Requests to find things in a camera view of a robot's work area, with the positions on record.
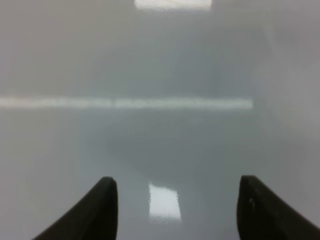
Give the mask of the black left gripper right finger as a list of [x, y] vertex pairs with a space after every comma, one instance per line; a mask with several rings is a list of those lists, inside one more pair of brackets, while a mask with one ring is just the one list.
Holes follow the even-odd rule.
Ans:
[[241, 240], [318, 240], [320, 229], [290, 207], [260, 179], [243, 175], [236, 223]]

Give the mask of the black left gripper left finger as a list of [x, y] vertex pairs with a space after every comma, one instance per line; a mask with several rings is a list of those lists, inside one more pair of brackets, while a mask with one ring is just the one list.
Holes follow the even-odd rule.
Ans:
[[101, 178], [68, 212], [36, 240], [115, 240], [118, 190], [112, 177]]

